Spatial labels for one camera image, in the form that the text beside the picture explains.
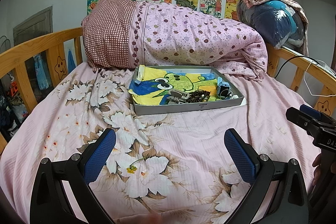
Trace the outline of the right hand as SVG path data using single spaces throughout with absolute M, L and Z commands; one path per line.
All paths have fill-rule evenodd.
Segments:
M 312 167 L 314 168 L 313 173 L 313 185 L 315 186 L 318 183 L 318 180 L 321 176 L 321 153 L 317 155 L 317 157 L 314 159 L 314 162 L 312 163 Z

